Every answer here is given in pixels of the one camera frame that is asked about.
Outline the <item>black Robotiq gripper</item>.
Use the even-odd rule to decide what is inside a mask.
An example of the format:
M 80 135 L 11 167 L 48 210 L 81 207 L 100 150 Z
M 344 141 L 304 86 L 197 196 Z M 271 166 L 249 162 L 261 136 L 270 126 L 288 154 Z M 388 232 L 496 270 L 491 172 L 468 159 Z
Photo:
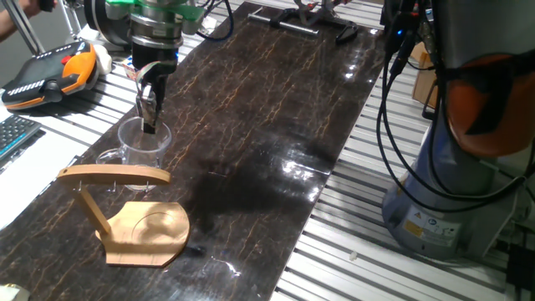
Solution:
M 177 48 L 151 48 L 137 43 L 132 44 L 132 64 L 136 69 L 141 69 L 149 63 L 161 61 L 165 71 L 175 71 L 177 66 Z M 156 123 L 166 92 L 166 76 L 157 69 L 154 72 L 151 84 L 141 86 L 136 95 L 138 115 L 142 119 L 142 130 L 146 134 L 154 135 Z

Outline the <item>person's bare hand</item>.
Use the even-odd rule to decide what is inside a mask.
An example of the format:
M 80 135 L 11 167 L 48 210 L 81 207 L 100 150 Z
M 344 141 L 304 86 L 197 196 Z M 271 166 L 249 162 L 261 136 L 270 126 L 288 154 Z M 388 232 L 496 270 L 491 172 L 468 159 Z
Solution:
M 35 17 L 41 12 L 40 0 L 19 0 L 18 4 L 28 18 Z

